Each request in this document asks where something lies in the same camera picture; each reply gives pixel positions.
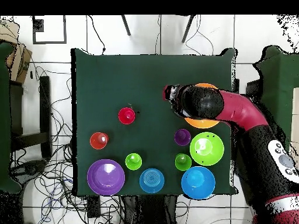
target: orange cup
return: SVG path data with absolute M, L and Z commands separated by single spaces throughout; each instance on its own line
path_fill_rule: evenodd
M 209 83 L 198 83 L 195 86 L 218 89 L 217 87 Z M 219 121 L 216 120 L 193 120 L 192 118 L 185 118 L 185 120 L 188 122 L 188 124 L 200 129 L 211 128 L 219 123 Z
M 103 149 L 108 143 L 108 135 L 102 132 L 93 133 L 90 139 L 91 147 L 94 149 Z

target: green bowl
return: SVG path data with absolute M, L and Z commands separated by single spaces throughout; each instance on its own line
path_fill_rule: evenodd
M 175 157 L 175 166 L 180 171 L 187 171 L 191 168 L 192 160 L 189 155 L 185 155 L 183 153 L 177 154 Z
M 190 144 L 190 154 L 195 162 L 203 166 L 211 166 L 223 157 L 224 145 L 220 137 L 212 132 L 196 135 Z
M 137 170 L 142 165 L 142 159 L 139 154 L 131 153 L 126 157 L 126 166 L 130 170 Z

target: orange bowl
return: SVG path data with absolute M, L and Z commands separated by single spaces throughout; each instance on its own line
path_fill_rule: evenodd
M 217 87 L 209 83 L 198 83 L 195 86 L 218 89 Z M 192 118 L 185 118 L 185 120 L 193 127 L 201 129 L 211 128 L 219 123 L 219 121 L 216 120 L 193 120 Z

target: red cup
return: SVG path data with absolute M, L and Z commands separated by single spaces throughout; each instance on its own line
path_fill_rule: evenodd
M 124 107 L 119 111 L 119 121 L 123 124 L 131 124 L 135 120 L 135 112 L 132 108 Z
M 91 136 L 91 147 L 94 149 L 103 149 L 108 143 L 108 135 L 102 132 L 93 133 Z

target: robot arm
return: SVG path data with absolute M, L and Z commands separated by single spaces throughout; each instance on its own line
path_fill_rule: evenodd
M 238 166 L 247 178 L 252 197 L 246 201 L 256 223 L 299 224 L 299 171 L 248 98 L 195 85 L 166 86 L 163 97 L 180 117 L 224 121 L 239 130 L 244 166 Z

